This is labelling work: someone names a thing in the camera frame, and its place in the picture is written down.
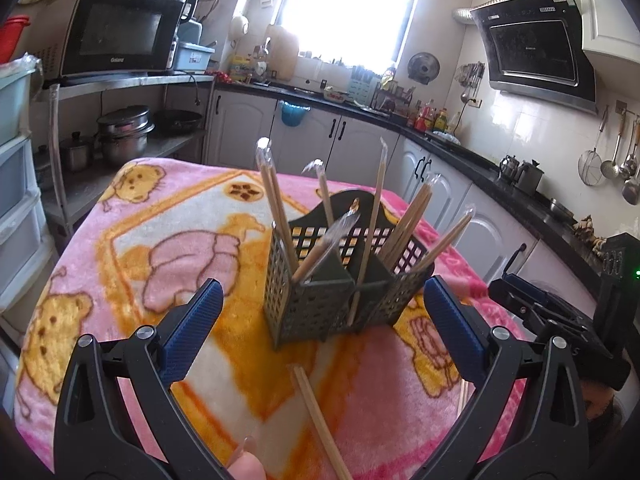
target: black countertop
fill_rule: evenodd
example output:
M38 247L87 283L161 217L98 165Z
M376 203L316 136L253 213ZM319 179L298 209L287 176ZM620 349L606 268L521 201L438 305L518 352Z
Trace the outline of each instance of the black countertop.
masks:
M578 277L589 293L597 299L600 291L602 264L596 256L574 237L573 231L568 225L558 222L551 216L548 209L549 200L546 197L536 193L536 196L532 198L513 186L508 186L498 179L498 167L477 153L439 137L430 134L424 135L411 128L399 126L387 118L366 112L355 106L328 102L318 94L306 94L287 88L252 84L216 83L216 88L274 99L286 98L287 102L292 104L313 105L315 108L382 126L412 140L429 150L432 155L456 168L508 211L534 237L547 244Z

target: tablecloth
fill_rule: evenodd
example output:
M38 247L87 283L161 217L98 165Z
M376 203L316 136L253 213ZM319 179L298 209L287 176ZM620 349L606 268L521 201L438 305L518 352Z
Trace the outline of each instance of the tablecloth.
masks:
M281 175L279 182L289 219L319 203L316 180ZM329 183L331 192L350 187ZM388 191L382 199L397 221L407 204ZM45 464L53 468L56 405L76 338L126 338L141 324L157 324L212 276L225 291L223 312L172 392L223 463L252 435L268 478L334 478L290 381L287 365L299 363L356 480L412 475L452 426L460 394L460 376L421 296L393 327L275 352L262 312L271 221L253 171L141 158L118 172L62 254L24 341L15 423ZM416 234L427 246L438 237L424 222ZM453 248L435 273L490 325L518 333ZM145 450L161 457L130 384L122 388ZM485 456L499 449L521 394L518 385Z

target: black plastic basket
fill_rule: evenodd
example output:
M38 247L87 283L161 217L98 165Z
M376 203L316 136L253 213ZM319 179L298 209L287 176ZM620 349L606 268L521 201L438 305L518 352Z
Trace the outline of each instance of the black plastic basket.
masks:
M360 332L367 326L393 325L432 275L433 264L422 272L411 271L427 252L424 245L412 237L396 262L394 272L386 270L372 254L364 283L356 286L374 197L362 190L343 191L331 197L336 218L345 214L355 199L360 201L358 222L340 242L340 250L330 254L308 282L291 283L292 272L284 244L276 229L273 230L264 313L276 349L292 341L324 341L331 335ZM322 203L307 215L289 222L289 227L296 254L302 261L327 229ZM393 228L381 205L372 244L374 253L380 250ZM360 291L360 301L354 323L349 326L347 318L356 290Z

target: bright window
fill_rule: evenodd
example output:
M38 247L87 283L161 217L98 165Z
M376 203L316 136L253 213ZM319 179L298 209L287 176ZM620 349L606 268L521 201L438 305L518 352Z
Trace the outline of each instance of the bright window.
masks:
M398 57L414 0L284 0L277 23L300 50L382 72Z

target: range hood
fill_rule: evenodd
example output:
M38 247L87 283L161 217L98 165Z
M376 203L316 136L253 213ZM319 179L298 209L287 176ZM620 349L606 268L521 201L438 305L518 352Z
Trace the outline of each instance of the range hood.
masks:
M501 0L470 14L492 88L596 113L595 73L582 51L575 0Z

